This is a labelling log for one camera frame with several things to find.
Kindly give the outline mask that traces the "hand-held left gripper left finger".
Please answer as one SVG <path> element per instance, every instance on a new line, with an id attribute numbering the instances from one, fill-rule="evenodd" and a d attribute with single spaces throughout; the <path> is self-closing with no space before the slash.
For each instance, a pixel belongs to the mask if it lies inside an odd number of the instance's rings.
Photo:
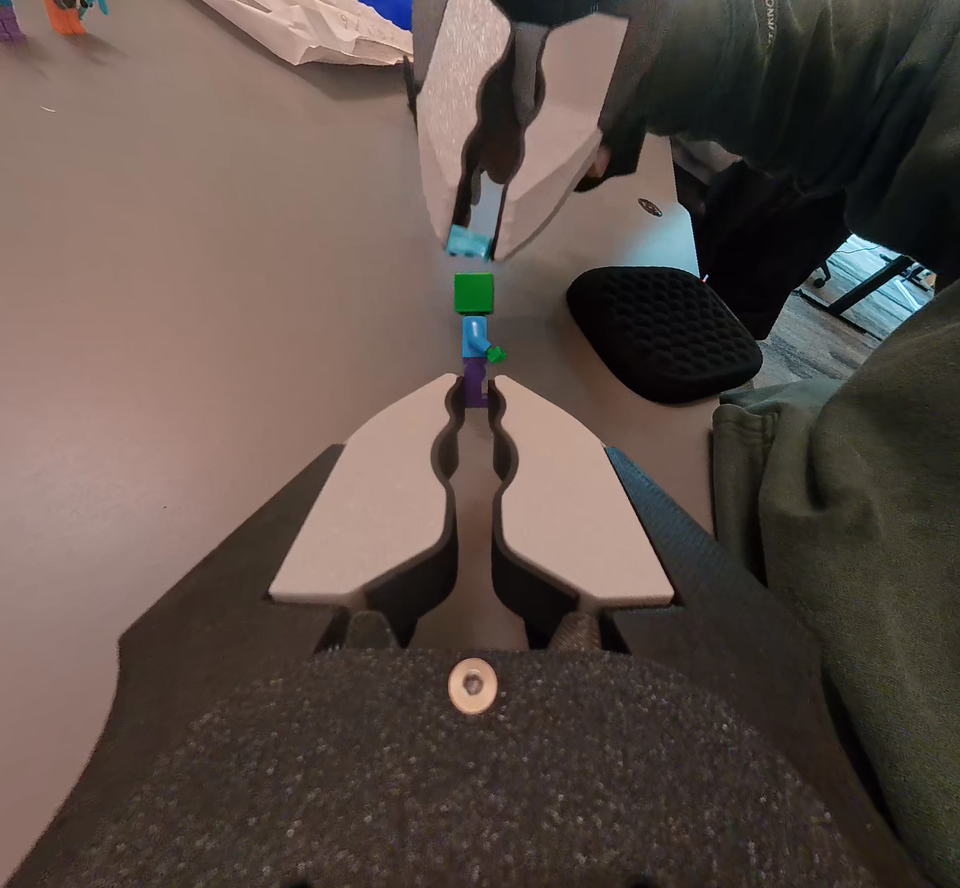
<path id="1" fill-rule="evenodd" d="M 277 603 L 383 615 L 402 644 L 452 592 L 460 378 L 442 375 L 342 446 L 270 583 Z"/>

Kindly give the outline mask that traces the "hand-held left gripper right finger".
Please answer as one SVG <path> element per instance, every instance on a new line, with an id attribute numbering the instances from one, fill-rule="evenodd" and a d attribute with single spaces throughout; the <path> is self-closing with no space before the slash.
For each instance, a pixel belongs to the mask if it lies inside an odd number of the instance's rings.
<path id="1" fill-rule="evenodd" d="M 489 385 L 494 470 L 491 580 L 534 642 L 574 613 L 660 609 L 672 585 L 607 446 L 519 382 Z"/>

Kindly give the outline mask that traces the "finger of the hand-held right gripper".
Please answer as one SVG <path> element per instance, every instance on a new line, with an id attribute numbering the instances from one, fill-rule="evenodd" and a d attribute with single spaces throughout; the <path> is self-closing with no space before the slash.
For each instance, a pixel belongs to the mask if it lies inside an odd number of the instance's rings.
<path id="1" fill-rule="evenodd" d="M 510 183 L 519 169 L 514 33 L 492 0 L 447 0 L 415 103 L 426 209 L 439 241 L 462 224 L 477 166 L 504 186 L 497 244 L 516 244 Z"/>
<path id="2" fill-rule="evenodd" d="M 598 121 L 628 27 L 588 15 L 547 30 L 536 57 L 542 100 L 523 131 L 523 155 L 505 188 L 493 256 L 509 258 L 555 216 L 592 163 Z"/>

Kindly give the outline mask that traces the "cyan toy helmet brick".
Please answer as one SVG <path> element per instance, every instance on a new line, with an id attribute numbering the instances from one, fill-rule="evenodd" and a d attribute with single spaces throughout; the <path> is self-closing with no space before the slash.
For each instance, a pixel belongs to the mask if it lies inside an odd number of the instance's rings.
<path id="1" fill-rule="evenodd" d="M 495 240 L 489 234 L 452 224 L 445 244 L 448 255 L 461 258 L 479 258 L 489 261 L 494 256 Z"/>

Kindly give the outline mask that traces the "grey desk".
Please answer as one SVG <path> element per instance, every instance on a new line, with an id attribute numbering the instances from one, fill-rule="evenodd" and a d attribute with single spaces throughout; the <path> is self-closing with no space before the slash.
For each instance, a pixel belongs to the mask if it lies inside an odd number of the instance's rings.
<path id="1" fill-rule="evenodd" d="M 198 0 L 2 47 L 2 881 L 85 768 L 121 634 L 435 378 L 450 264 L 396 68 L 289 66 Z"/>

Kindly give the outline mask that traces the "black mesh wrist rest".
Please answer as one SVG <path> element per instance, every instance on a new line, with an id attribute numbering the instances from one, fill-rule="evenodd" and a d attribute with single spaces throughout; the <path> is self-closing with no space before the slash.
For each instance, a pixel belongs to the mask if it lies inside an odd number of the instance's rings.
<path id="1" fill-rule="evenodd" d="M 698 402 L 762 369 L 750 331 L 701 279 L 672 267 L 602 267 L 566 292 L 570 315 L 630 391 L 661 404 Z"/>

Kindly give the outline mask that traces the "person's green hoodie torso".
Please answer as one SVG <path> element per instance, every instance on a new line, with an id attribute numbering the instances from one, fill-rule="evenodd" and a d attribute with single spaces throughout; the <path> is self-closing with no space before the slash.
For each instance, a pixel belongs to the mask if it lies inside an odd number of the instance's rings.
<path id="1" fill-rule="evenodd" d="M 722 396 L 720 543 L 816 634 L 894 828 L 959 882 L 959 288 L 845 381 Z"/>

